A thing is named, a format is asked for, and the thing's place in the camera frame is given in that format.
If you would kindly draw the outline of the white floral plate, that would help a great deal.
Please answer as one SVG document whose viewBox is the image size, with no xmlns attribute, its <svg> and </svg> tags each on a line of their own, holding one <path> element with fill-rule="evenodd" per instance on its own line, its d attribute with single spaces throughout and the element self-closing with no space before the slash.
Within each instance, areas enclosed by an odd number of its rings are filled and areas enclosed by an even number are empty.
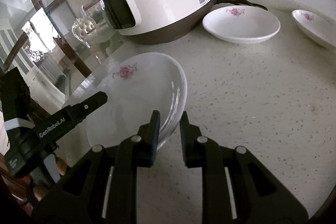
<svg viewBox="0 0 336 224">
<path fill-rule="evenodd" d="M 83 102 L 102 91 L 108 101 L 88 115 L 82 125 L 90 145 L 118 145 L 160 113 L 157 147 L 176 129 L 185 109 L 187 79 L 181 65 L 164 53 L 148 52 L 121 63 L 103 63 L 74 91 L 67 105 Z"/>
<path fill-rule="evenodd" d="M 320 46 L 335 51 L 335 24 L 306 10 L 291 12 L 298 28 Z"/>
<path fill-rule="evenodd" d="M 271 12 L 251 6 L 227 6 L 208 13 L 202 20 L 206 31 L 235 44 L 257 44 L 274 37 L 281 28 Z"/>
</svg>

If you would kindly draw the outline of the wooden framed glass door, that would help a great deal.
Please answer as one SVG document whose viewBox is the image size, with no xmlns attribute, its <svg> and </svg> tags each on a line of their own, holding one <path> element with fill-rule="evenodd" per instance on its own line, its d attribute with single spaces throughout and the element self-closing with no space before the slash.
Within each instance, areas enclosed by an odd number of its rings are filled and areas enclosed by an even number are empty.
<svg viewBox="0 0 336 224">
<path fill-rule="evenodd" d="M 122 44 L 100 0 L 1 0 L 1 73 L 18 68 L 49 114 Z"/>
</svg>

